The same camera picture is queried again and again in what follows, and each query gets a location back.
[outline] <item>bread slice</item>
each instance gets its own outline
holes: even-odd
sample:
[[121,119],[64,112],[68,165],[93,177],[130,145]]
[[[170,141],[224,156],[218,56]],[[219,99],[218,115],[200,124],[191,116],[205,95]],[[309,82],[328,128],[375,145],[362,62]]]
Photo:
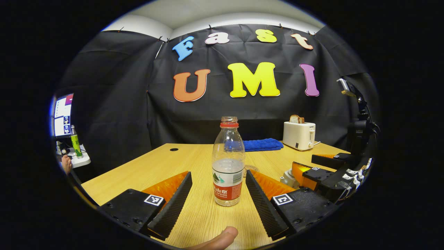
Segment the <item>bread slice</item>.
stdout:
[[290,116],[290,122],[292,123],[304,123],[304,118],[299,117],[299,115],[292,115]]

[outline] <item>blue towel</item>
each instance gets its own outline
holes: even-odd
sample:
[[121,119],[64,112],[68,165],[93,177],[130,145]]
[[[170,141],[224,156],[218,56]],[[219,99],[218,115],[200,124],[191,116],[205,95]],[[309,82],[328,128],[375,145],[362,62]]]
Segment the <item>blue towel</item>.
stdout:
[[284,147],[282,142],[273,138],[244,141],[244,146],[245,152],[280,150]]

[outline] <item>wooden table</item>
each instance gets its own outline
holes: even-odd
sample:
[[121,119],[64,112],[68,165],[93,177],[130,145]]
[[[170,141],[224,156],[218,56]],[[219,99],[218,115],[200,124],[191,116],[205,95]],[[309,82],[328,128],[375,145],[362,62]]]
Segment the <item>wooden table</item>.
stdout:
[[[178,148],[178,151],[170,151],[171,148]],[[254,207],[245,179],[238,204],[223,207],[214,202],[212,148],[210,144],[164,144],[82,186],[102,205],[129,188],[142,191],[188,170],[191,171],[193,186],[170,236],[164,241],[166,244],[180,248],[197,245],[220,234],[226,226],[234,226],[239,231],[234,243],[227,249],[252,249],[272,243]],[[281,150],[247,152],[245,164],[254,165],[261,173],[279,180],[284,171],[291,168],[293,161],[335,171],[312,164],[311,155],[337,153],[347,152],[322,143],[303,152],[284,145]]]

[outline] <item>white ceiling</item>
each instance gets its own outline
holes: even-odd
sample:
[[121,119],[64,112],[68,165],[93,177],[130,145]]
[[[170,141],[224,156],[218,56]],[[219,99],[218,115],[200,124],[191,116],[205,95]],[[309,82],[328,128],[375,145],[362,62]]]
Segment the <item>white ceiling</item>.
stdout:
[[128,14],[149,17],[176,29],[203,18],[234,12],[269,13],[300,20],[319,28],[324,26],[309,14],[281,0],[156,0]]

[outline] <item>letter m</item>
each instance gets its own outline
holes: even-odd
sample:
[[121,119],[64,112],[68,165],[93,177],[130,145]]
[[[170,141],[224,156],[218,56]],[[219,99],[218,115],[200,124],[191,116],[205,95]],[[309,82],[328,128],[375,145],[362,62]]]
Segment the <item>letter m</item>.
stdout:
[[254,96],[258,91],[259,84],[262,88],[259,94],[264,97],[276,97],[281,92],[276,88],[274,80],[274,64],[270,62],[259,63],[256,72],[253,74],[243,63],[233,63],[228,65],[228,69],[233,72],[233,91],[231,97],[245,97],[247,92],[242,86],[242,82],[247,87],[248,92]]

